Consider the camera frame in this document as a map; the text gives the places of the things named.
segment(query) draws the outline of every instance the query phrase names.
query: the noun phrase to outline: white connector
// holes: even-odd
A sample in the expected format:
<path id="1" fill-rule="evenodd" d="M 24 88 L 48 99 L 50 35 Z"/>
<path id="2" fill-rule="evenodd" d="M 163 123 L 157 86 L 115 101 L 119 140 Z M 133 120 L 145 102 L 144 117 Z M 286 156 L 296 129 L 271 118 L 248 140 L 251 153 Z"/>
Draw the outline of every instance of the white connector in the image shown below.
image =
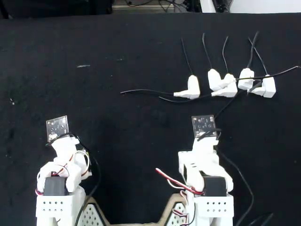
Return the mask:
<path id="1" fill-rule="evenodd" d="M 220 74 L 215 69 L 211 69 L 210 71 L 208 71 L 208 81 L 209 87 L 212 91 L 219 91 L 227 87 L 230 83 L 235 82 L 236 80 L 234 76 L 225 76 L 224 79 L 221 79 Z"/>
<path id="2" fill-rule="evenodd" d="M 254 71 L 250 68 L 245 68 L 241 71 L 239 78 L 254 78 Z M 248 90 L 253 87 L 253 79 L 245 79 L 238 81 L 238 88 Z"/>
<path id="3" fill-rule="evenodd" d="M 253 89 L 250 93 L 257 94 L 266 98 L 272 98 L 276 93 L 275 80 L 273 77 L 262 80 L 262 86 Z"/>
<path id="4" fill-rule="evenodd" d="M 174 97 L 184 97 L 188 99 L 196 99 L 200 95 L 199 90 L 199 84 L 198 84 L 198 78 L 195 75 L 191 75 L 188 78 L 188 89 L 181 91 L 181 92 L 175 92 Z"/>
<path id="5" fill-rule="evenodd" d="M 212 92 L 211 96 L 222 96 L 222 97 L 234 97 L 237 94 L 237 86 L 236 86 L 236 80 L 232 74 L 226 74 L 225 78 L 223 79 L 225 83 L 228 83 L 228 85 L 220 89 L 218 91 Z"/>

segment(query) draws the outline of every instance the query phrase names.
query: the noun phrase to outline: black fabric surface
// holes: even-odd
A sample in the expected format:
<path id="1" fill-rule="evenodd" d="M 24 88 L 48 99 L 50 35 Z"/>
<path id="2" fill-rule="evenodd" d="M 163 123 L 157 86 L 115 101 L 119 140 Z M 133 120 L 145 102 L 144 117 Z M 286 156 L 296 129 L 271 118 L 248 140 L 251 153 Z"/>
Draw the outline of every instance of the black fabric surface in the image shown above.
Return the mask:
<path id="1" fill-rule="evenodd" d="M 177 191 L 155 167 L 181 179 L 177 152 L 192 148 L 191 116 L 216 114 L 229 99 L 175 105 L 119 92 L 184 90 L 190 72 L 183 37 L 201 92 L 209 93 L 203 32 L 221 74 L 225 37 L 230 36 L 228 66 L 238 77 L 249 59 L 247 37 L 257 30 L 268 72 L 279 72 L 300 62 L 300 20 L 301 14 L 170 14 L 1 21 L 6 31 L 0 36 L 1 224 L 35 224 L 36 175 L 55 156 L 44 146 L 45 120 L 62 115 L 101 165 L 103 179 L 94 197 L 108 220 L 158 221 Z M 252 68 L 264 75 L 256 57 Z M 300 73 L 277 77 L 272 99 L 240 95 L 216 121 L 222 129 L 219 149 L 240 167 L 255 195 L 242 225 L 265 212 L 275 213 L 273 226 L 301 223 Z M 234 180 L 237 220 L 251 199 L 235 169 L 221 164 Z M 95 180 L 82 183 L 86 192 Z"/>

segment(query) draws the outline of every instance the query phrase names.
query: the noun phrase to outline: black cable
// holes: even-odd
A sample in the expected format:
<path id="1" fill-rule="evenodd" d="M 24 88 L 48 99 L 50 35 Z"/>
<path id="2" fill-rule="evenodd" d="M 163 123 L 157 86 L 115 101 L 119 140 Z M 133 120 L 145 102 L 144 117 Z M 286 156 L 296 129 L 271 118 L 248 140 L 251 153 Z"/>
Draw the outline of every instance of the black cable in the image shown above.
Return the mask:
<path id="1" fill-rule="evenodd" d="M 138 4 L 138 5 L 131 5 L 131 4 L 128 3 L 127 0 L 124 0 L 124 2 L 125 2 L 125 3 L 127 4 L 127 6 L 129 6 L 129 7 L 137 7 L 137 6 L 147 5 L 147 4 L 151 3 L 152 1 L 154 1 L 154 0 L 149 0 L 149 1 L 146 1 L 146 2 L 144 2 L 144 3 L 142 3 L 142 4 Z"/>
<path id="2" fill-rule="evenodd" d="M 198 137 L 198 141 L 204 139 L 204 138 L 207 137 L 210 133 L 214 133 L 214 132 L 220 132 L 219 136 L 217 137 L 217 140 L 218 140 L 218 138 L 221 136 L 222 130 L 219 129 L 219 128 L 214 128 L 214 129 L 211 129 L 211 130 L 209 130 L 209 131 L 206 131 L 206 132 L 203 133 L 200 137 Z"/>
<path id="3" fill-rule="evenodd" d="M 268 217 L 264 220 L 264 222 L 262 223 L 261 226 L 266 226 L 267 223 L 272 219 L 273 216 L 274 216 L 274 213 L 270 213 L 270 214 L 268 215 Z"/>
<path id="4" fill-rule="evenodd" d="M 244 92 L 244 90 L 241 90 L 239 91 L 214 117 L 214 119 L 216 120 L 220 115 L 221 113 L 223 113 L 223 111 L 226 110 L 227 107 L 229 107 L 229 105 L 235 100 L 235 98 L 241 94 L 242 92 Z"/>
<path id="5" fill-rule="evenodd" d="M 206 94 L 206 95 L 200 96 L 200 97 L 198 97 L 198 98 L 195 98 L 195 99 L 189 99 L 189 100 L 171 100 L 171 99 L 167 99 L 167 98 L 165 98 L 165 97 L 159 97 L 159 98 L 162 99 L 162 100 L 171 102 L 171 103 L 177 103 L 177 104 L 180 104 L 180 103 L 187 103 L 187 102 L 191 102 L 191 101 L 196 101 L 196 100 L 199 100 L 199 99 L 202 99 L 202 98 L 205 98 L 205 97 L 211 97 L 211 94 Z"/>
<path id="6" fill-rule="evenodd" d="M 203 36 L 202 36 L 202 42 L 203 42 L 204 51 L 205 51 L 205 53 L 206 53 L 208 62 L 209 62 L 209 64 L 210 64 L 210 69 L 212 69 L 212 63 L 211 63 L 209 54 L 208 54 L 208 52 L 207 52 L 206 44 L 205 44 L 205 33 L 203 33 Z"/>
<path id="7" fill-rule="evenodd" d="M 172 95 L 172 96 L 174 95 L 173 93 L 166 93 L 166 92 L 161 92 L 161 91 L 152 90 L 152 89 L 131 89 L 131 90 L 123 91 L 120 94 L 134 93 L 134 92 L 150 92 L 150 93 L 154 93 L 154 94 L 163 94 L 163 95 Z"/>
<path id="8" fill-rule="evenodd" d="M 90 192 L 90 194 L 86 197 L 86 200 L 84 201 L 83 205 L 81 206 L 80 210 L 79 210 L 79 213 L 76 217 L 76 221 L 75 221 L 75 224 L 74 226 L 77 226 L 78 223 L 79 223 L 79 218 L 80 218 L 80 215 L 81 213 L 83 212 L 84 208 L 86 207 L 89 199 L 92 197 L 92 195 L 94 194 L 94 192 L 97 190 L 97 188 L 99 187 L 100 185 L 100 181 L 101 181 L 101 172 L 100 172 L 100 167 L 99 167 L 99 164 L 96 160 L 96 158 L 93 157 L 93 160 L 95 162 L 95 165 L 97 166 L 97 170 L 98 170 L 98 181 L 96 183 L 96 185 L 94 186 L 94 188 L 92 189 L 92 191 Z"/>
<path id="9" fill-rule="evenodd" d="M 226 44 L 228 42 L 228 38 L 229 38 L 229 36 L 226 37 L 226 40 L 225 40 L 224 45 L 222 47 L 222 57 L 224 58 L 225 66 L 226 66 L 226 69 L 227 69 L 227 73 L 229 73 L 229 70 L 228 70 L 228 66 L 227 66 L 227 62 L 226 62 L 226 58 L 225 58 L 225 46 L 226 46 Z"/>
<path id="10" fill-rule="evenodd" d="M 262 225 L 266 224 L 267 222 L 269 222 L 271 220 L 271 218 L 273 217 L 273 213 L 265 213 L 260 215 L 259 217 L 255 218 L 252 222 L 250 222 L 247 226 L 252 226 L 255 223 L 257 223 L 259 220 L 263 219 L 264 217 L 266 217 L 266 219 L 264 220 L 264 222 L 262 223 Z"/>
<path id="11" fill-rule="evenodd" d="M 276 77 L 276 76 L 282 75 L 282 74 L 284 74 L 286 72 L 289 72 L 291 70 L 294 70 L 296 68 L 301 68 L 301 66 L 297 65 L 297 66 L 291 67 L 289 69 L 286 69 L 285 71 L 282 71 L 282 72 L 279 72 L 279 73 L 276 73 L 276 74 L 272 74 L 272 75 L 269 75 L 269 76 L 261 76 L 261 77 L 253 77 L 253 78 L 239 78 L 239 79 L 236 79 L 236 81 L 238 81 L 238 80 L 245 80 L 245 79 L 266 79 L 266 78 L 272 78 L 272 77 Z"/>
<path id="12" fill-rule="evenodd" d="M 167 10 L 168 10 L 169 6 L 168 6 L 168 8 L 164 8 L 164 7 L 162 6 L 161 1 L 162 1 L 162 0 L 158 0 L 158 3 L 159 3 L 159 5 L 161 6 L 161 8 L 163 9 L 163 11 L 167 13 Z"/>
<path id="13" fill-rule="evenodd" d="M 256 47 L 254 47 L 254 50 L 255 50 L 255 52 L 256 52 L 256 54 L 257 54 L 257 56 L 258 56 L 258 58 L 260 59 L 260 61 L 261 61 L 261 64 L 262 64 L 262 66 L 263 66 L 263 68 L 264 68 L 264 71 L 265 71 L 265 74 L 268 74 L 268 72 L 267 72 L 267 68 L 265 67 L 265 64 L 264 64 L 264 62 L 263 62 L 263 59 L 262 59 L 262 57 L 260 56 L 260 54 L 259 54 L 259 52 L 257 51 L 257 49 L 256 49 Z"/>
<path id="14" fill-rule="evenodd" d="M 237 221 L 237 223 L 235 224 L 235 226 L 239 226 L 240 223 L 245 219 L 246 215 L 250 212 L 250 210 L 252 209 L 253 207 L 253 204 L 254 204 L 254 194 L 248 184 L 248 182 L 246 181 L 244 175 L 241 173 L 239 167 L 234 163 L 232 162 L 230 159 L 228 159 L 228 157 L 223 153 L 223 152 L 219 152 L 218 153 L 230 164 L 232 165 L 237 171 L 238 173 L 240 174 L 240 177 L 242 178 L 243 182 L 245 183 L 247 189 L 249 190 L 249 193 L 251 195 L 251 203 L 248 207 L 248 209 L 245 211 L 245 213 L 239 218 L 239 220 Z"/>
<path id="15" fill-rule="evenodd" d="M 254 52 L 254 47 L 255 47 L 255 43 L 257 40 L 259 32 L 256 32 L 254 38 L 253 38 L 253 42 L 252 42 L 252 46 L 251 46 L 251 54 L 250 54 L 250 59 L 249 59 L 249 63 L 247 65 L 247 68 L 250 68 L 251 64 L 252 64 L 252 60 L 253 60 L 253 52 Z"/>
<path id="16" fill-rule="evenodd" d="M 190 66 L 190 63 L 189 63 L 189 60 L 188 60 L 188 56 L 187 56 L 187 53 L 186 53 L 186 49 L 185 49 L 184 39 L 183 38 L 181 38 L 181 43 L 182 43 L 182 50 L 183 50 L 183 53 L 184 53 L 184 56 L 185 56 L 185 59 L 186 59 L 187 66 L 189 67 L 190 73 L 193 74 L 191 66 Z"/>
<path id="17" fill-rule="evenodd" d="M 180 226 L 191 225 L 194 222 L 195 217 L 196 217 L 196 203 L 194 202 L 194 214 L 193 214 L 193 218 L 192 218 L 191 222 L 189 224 L 182 224 Z"/>

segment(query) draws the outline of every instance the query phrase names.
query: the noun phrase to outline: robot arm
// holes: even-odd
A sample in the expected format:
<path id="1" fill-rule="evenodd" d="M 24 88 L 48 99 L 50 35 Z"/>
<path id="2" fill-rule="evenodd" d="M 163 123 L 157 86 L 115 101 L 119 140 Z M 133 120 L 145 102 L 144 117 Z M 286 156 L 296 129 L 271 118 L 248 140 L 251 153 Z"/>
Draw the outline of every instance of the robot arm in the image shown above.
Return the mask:
<path id="1" fill-rule="evenodd" d="M 85 149 L 77 150 L 79 140 L 69 133 L 67 116 L 49 120 L 46 125 L 57 157 L 37 176 L 37 226 L 74 226 L 86 197 L 79 184 L 92 175 L 90 158 Z"/>

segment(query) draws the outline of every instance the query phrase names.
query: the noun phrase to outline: perforated white base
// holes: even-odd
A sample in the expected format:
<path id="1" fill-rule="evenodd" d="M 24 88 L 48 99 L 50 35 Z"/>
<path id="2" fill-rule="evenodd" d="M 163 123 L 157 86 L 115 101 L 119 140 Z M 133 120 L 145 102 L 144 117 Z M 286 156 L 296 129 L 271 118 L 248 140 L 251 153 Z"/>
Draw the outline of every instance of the perforated white base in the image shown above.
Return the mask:
<path id="1" fill-rule="evenodd" d="M 82 226 L 104 226 L 93 204 L 88 204 L 80 216 Z"/>
<path id="2" fill-rule="evenodd" d="M 180 211 L 181 213 L 185 214 L 186 213 L 186 209 L 184 207 L 184 205 L 182 203 L 177 203 L 174 206 L 175 210 Z M 185 217 L 179 217 L 177 215 L 175 215 L 173 212 L 171 212 L 170 217 L 167 221 L 166 226 L 180 226 L 182 224 L 185 224 L 186 218 Z"/>

